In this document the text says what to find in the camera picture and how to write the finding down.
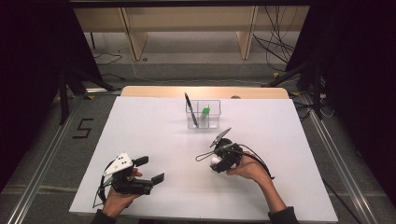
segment black pen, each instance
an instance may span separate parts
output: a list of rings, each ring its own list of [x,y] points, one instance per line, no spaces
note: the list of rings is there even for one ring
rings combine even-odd
[[[194,113],[192,112],[192,106],[191,106],[191,102],[190,102],[190,99],[189,99],[189,95],[187,95],[187,93],[184,92],[184,96],[186,97],[187,105],[189,106],[189,109],[190,109],[190,111],[191,111],[192,120],[194,121],[195,126],[197,126],[197,128],[198,128],[197,119],[195,118],[195,115],[194,115]]]

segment green object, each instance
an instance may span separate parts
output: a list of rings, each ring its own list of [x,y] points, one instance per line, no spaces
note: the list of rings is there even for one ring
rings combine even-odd
[[[205,115],[208,115],[209,114],[209,112],[210,112],[210,108],[204,108],[203,110],[202,110],[202,113],[203,114],[205,114]]]

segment metal rail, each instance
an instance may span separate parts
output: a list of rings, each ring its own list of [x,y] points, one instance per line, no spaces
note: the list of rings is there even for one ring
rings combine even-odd
[[[312,104],[312,101],[308,96],[304,95],[303,99],[306,104]],[[309,113],[318,131],[318,134],[320,135],[320,138],[323,141],[323,144],[325,145],[330,155],[330,158],[332,159],[335,169],[337,170],[338,174],[341,177],[341,180],[344,183],[344,186],[346,187],[346,191],[348,192],[352,202],[355,204],[356,210],[361,217],[361,221],[366,224],[378,223],[370,207],[370,204],[367,202],[367,199],[363,195],[361,188],[353,178],[352,173],[350,173],[346,162],[344,161],[337,146],[332,140],[332,137],[330,136],[323,120],[319,120],[312,110]]]
[[[70,121],[72,120],[76,109],[78,108],[79,104],[82,102],[82,96],[76,97],[71,104],[71,113],[64,122],[63,125],[59,126],[58,131],[56,132],[55,136],[53,137],[46,154],[44,155],[44,158],[41,160],[40,164],[38,165],[37,170],[35,171],[35,174],[33,175],[29,185],[26,187],[26,190],[20,197],[20,200],[18,203],[15,205],[10,217],[8,218],[7,223],[8,224],[14,224],[14,223],[22,223],[29,208],[30,205],[33,202],[33,199],[35,198],[35,195],[37,194],[37,191],[41,185],[41,183],[44,180],[44,177],[47,174],[48,169],[50,168],[50,165],[52,164],[52,161],[56,155],[56,152],[58,151],[58,148],[60,147],[62,141],[64,140],[64,135],[67,132],[69,126],[70,126]]]

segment black backdrop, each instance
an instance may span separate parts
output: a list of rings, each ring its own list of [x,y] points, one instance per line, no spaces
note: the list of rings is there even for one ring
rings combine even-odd
[[[1,190],[31,148],[60,72],[73,65],[102,78],[73,9],[62,4],[2,1],[0,52]]]
[[[329,67],[329,95],[396,206],[396,5],[359,1]]]

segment black sleeve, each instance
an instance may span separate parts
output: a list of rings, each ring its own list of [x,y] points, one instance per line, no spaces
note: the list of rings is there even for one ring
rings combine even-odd
[[[116,219],[106,216],[102,213],[102,210],[98,209],[95,217],[91,221],[91,224],[114,224],[116,221]]]
[[[270,220],[273,224],[298,224],[296,215],[294,214],[293,207],[287,207],[286,209],[277,213],[268,213]]]

